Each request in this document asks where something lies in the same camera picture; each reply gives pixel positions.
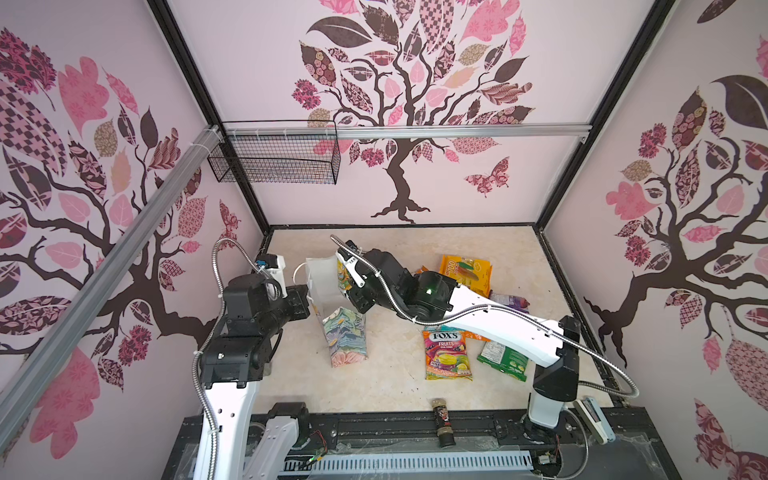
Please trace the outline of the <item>green Fox's mango tea bag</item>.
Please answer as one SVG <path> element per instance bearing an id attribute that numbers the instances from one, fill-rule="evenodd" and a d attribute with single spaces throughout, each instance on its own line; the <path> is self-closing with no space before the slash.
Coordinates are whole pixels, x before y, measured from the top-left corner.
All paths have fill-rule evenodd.
<path id="1" fill-rule="evenodd" d="M 347 268 L 341 261 L 337 262 L 337 285 L 339 291 L 343 295 L 355 285 L 354 280 L 351 278 Z"/>

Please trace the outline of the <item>floral paper bag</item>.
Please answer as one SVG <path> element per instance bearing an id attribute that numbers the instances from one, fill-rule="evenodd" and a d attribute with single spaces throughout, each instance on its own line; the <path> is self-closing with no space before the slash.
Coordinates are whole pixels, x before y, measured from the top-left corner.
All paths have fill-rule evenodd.
<path id="1" fill-rule="evenodd" d="M 293 273 L 294 282 L 304 270 L 309 304 L 318 318 L 334 368 L 368 359 L 366 318 L 337 285 L 337 258 L 307 258 Z"/>

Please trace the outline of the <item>Fox's fruits candy bag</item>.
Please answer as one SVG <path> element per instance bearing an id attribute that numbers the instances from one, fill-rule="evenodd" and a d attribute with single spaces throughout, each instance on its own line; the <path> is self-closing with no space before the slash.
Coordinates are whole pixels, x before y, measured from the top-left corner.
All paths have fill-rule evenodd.
<path id="1" fill-rule="evenodd" d="M 457 330 L 422 332 L 427 380 L 473 378 L 464 333 Z"/>

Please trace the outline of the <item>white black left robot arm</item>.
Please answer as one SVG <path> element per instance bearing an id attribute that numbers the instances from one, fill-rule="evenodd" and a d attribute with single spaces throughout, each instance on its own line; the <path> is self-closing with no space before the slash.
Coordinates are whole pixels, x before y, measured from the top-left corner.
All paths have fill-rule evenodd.
<path id="1" fill-rule="evenodd" d="M 305 403 L 277 403 L 253 453 L 246 452 L 261 382 L 285 325 L 309 317 L 307 293 L 305 285 L 283 287 L 258 273 L 241 275 L 222 288 L 221 316 L 193 364 L 205 420 L 194 478 L 275 479 L 290 451 L 308 441 Z"/>

